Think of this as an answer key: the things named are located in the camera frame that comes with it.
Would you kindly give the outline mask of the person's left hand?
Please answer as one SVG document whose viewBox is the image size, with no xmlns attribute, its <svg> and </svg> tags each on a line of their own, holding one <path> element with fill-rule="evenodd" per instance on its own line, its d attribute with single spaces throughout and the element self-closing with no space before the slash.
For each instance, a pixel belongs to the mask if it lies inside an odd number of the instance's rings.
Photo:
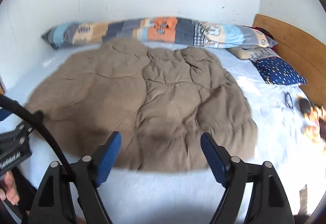
<svg viewBox="0 0 326 224">
<path fill-rule="evenodd" d="M 6 172 L 2 184 L 3 188 L 0 191 L 1 201 L 7 199 L 12 205 L 18 204 L 20 197 L 17 191 L 14 175 L 11 171 Z"/>
</svg>

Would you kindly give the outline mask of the blue sleeve left forearm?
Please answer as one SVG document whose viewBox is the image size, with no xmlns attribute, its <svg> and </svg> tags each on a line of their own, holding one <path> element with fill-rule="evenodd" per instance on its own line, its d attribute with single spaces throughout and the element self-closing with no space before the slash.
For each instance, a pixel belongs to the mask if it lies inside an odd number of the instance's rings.
<svg viewBox="0 0 326 224">
<path fill-rule="evenodd" d="M 0 109 L 0 121 L 4 121 L 6 118 L 8 118 L 12 113 L 6 109 L 1 108 Z"/>
</svg>

